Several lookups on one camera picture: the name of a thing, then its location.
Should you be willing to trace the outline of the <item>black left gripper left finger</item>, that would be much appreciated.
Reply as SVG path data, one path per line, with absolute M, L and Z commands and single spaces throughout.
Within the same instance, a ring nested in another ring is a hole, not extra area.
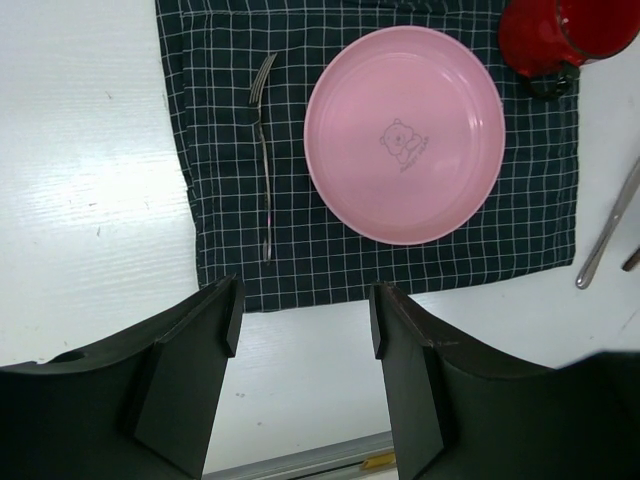
M 228 276 L 48 362 L 3 367 L 2 477 L 201 478 L 243 312 Z

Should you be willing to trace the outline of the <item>brown wooden spoon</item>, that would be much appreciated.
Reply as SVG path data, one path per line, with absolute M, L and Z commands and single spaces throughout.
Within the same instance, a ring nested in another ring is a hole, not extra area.
M 624 272 L 632 271 L 640 262 L 640 247 L 638 247 L 623 263 L 621 269 Z

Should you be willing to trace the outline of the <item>red enamel mug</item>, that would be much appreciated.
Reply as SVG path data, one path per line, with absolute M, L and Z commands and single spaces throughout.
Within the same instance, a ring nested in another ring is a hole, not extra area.
M 588 62 L 611 58 L 639 34 L 636 0 L 518 0 L 504 9 L 498 45 L 533 98 L 570 90 Z

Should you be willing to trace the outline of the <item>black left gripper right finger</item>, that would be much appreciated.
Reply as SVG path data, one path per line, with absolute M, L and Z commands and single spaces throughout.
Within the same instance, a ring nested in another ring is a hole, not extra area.
M 502 352 L 393 285 L 369 294 L 403 479 L 635 479 L 639 356 L 559 369 Z

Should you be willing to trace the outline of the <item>silver metal fork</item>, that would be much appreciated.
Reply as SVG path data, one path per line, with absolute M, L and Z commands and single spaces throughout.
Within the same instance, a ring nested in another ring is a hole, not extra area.
M 260 140 L 260 146 L 262 151 L 262 163 L 265 175 L 265 209 L 266 209 L 266 234 L 262 244 L 263 262 L 270 264 L 272 261 L 273 250 L 273 220 L 272 220 L 272 185 L 270 174 L 270 159 L 266 137 L 264 134 L 263 120 L 262 120 L 262 100 L 263 92 L 266 86 L 266 82 L 269 73 L 277 58 L 276 53 L 268 55 L 262 62 L 256 77 L 251 85 L 249 93 L 249 107 L 254 111 L 256 115 L 256 131 Z

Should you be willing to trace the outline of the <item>silver metal knife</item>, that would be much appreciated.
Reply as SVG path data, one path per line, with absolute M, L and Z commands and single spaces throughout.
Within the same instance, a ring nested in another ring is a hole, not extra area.
M 639 188 L 639 159 L 636 159 L 632 169 L 627 175 L 625 182 L 619 192 L 613 208 L 605 222 L 605 225 L 598 236 L 593 248 L 591 249 L 587 259 L 581 267 L 576 280 L 575 286 L 584 290 L 588 288 L 594 279 L 602 256 L 606 247 L 617 228 L 622 216 L 627 210 L 629 204 L 633 200 L 636 191 Z

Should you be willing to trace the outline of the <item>pink plastic plate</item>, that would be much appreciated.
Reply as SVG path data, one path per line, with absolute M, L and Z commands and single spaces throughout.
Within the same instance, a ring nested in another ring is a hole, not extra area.
M 345 47 L 316 82 L 304 122 L 306 163 L 329 210 L 399 246 L 467 222 L 496 183 L 505 144 L 488 70 L 459 41 L 418 26 Z

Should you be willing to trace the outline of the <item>dark checkered cloth placemat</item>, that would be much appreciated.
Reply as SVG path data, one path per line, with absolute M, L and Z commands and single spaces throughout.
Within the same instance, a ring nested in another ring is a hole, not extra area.
M 419 294 L 509 280 L 575 255 L 579 87 L 530 97 L 497 44 L 501 1 L 159 1 L 167 103 L 196 229 L 200 285 L 235 274 L 267 312 L 358 301 L 377 281 Z M 506 115 L 506 158 L 478 213 L 444 238 L 389 246 L 342 224 L 312 185 L 303 120 L 324 67 L 359 37 L 427 26 L 488 69 Z M 265 175 L 251 85 L 276 53 L 262 100 L 273 256 L 263 262 Z

